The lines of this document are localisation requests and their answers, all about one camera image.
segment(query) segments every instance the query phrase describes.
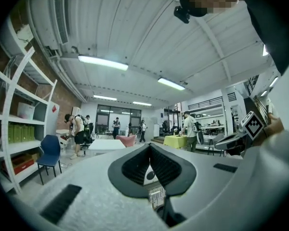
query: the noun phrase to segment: white ceiling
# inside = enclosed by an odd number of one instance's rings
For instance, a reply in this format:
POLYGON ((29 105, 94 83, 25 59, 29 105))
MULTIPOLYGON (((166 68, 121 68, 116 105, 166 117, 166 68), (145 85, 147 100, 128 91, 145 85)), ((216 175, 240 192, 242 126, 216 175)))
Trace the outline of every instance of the white ceiling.
POLYGON ((244 2, 222 14, 191 17, 187 25, 173 15, 175 0, 67 0, 65 5, 69 42, 60 45, 60 64, 84 97, 166 107, 259 74, 272 61, 262 56, 244 2), (81 63, 72 46, 129 69, 81 63), (159 77, 186 82, 186 90, 162 85, 159 77))

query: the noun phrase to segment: red box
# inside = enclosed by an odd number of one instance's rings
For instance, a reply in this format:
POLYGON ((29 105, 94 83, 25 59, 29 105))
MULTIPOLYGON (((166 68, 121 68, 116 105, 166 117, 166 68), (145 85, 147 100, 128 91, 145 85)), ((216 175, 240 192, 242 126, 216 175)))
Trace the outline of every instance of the red box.
MULTIPOLYGON (((14 173, 17 175, 18 173, 20 173, 24 169, 33 165, 34 160, 29 155, 23 155, 22 154, 22 155, 19 155, 19 156, 12 158, 12 164, 13 164, 13 168, 14 168, 14 173)), ((7 172, 6 165, 5 165, 4 161, 2 161, 2 168, 5 172, 7 172)))

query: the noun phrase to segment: black rectangular strip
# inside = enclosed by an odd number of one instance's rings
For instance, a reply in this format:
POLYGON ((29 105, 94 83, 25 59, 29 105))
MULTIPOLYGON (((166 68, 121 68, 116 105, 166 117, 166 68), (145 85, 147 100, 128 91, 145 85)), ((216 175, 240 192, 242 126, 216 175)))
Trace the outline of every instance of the black rectangular strip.
POLYGON ((224 171, 228 171, 231 173, 235 173, 237 170, 237 167, 233 167, 233 166, 229 166, 225 164, 215 164, 213 167, 224 170, 224 171))
POLYGON ((79 186, 68 185, 44 208, 40 215, 49 222, 57 224, 80 190, 79 186))

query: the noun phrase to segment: brick wall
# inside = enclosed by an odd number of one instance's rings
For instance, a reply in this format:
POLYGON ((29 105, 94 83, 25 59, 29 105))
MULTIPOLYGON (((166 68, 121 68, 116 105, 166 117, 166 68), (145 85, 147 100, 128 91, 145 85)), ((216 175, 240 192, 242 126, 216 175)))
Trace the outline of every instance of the brick wall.
MULTIPOLYGON (((11 11, 10 14, 12 25, 16 32, 21 29, 22 26, 28 24, 28 18, 26 13, 26 4, 25 0, 21 0, 11 11)), ((36 63, 36 65, 42 70, 42 72, 51 80, 55 81, 56 79, 57 84, 53 93, 52 102, 58 104, 60 106, 58 122, 57 122, 57 129, 64 129, 68 128, 67 124, 64 123, 64 115, 67 113, 71 113, 72 108, 74 106, 80 107, 81 101, 79 101, 65 86, 65 84, 59 79, 56 73, 53 71, 51 66, 49 66, 46 58, 44 57, 41 49, 39 48, 35 39, 32 39, 31 42, 26 46, 26 50, 34 47, 35 53, 32 56, 32 60, 36 63)), ((0 71, 5 69, 5 66, 9 62, 8 56, 5 54, 3 49, 0 47, 0 71)), ((29 79, 25 74, 21 75, 21 78, 18 82, 20 86, 25 88, 26 90, 36 93, 37 85, 29 79)), ((50 85, 40 85, 37 96, 45 97, 51 91, 50 85)), ((2 111, 3 104, 5 99, 5 93, 2 92, 0 94, 0 111, 2 111)), ((14 95, 11 105, 11 114, 16 115, 18 103, 28 103, 27 100, 14 95)))

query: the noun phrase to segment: blue chair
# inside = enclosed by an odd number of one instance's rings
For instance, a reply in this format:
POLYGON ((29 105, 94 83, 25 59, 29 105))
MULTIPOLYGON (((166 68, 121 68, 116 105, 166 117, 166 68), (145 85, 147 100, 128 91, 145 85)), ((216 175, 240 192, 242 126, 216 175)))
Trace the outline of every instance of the blue chair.
POLYGON ((56 177, 56 172, 54 170, 54 167, 56 166, 56 163, 59 162, 60 173, 62 173, 60 160, 59 160, 61 149, 60 149, 60 143, 59 143, 58 137, 55 135, 46 135, 45 138, 40 143, 40 147, 43 150, 44 155, 41 156, 37 160, 37 163, 38 163, 38 169, 39 169, 39 177, 40 177, 42 184, 44 185, 42 175, 40 174, 39 166, 40 165, 45 166, 47 175, 48 175, 47 167, 53 167, 53 173, 54 173, 54 176, 56 177))

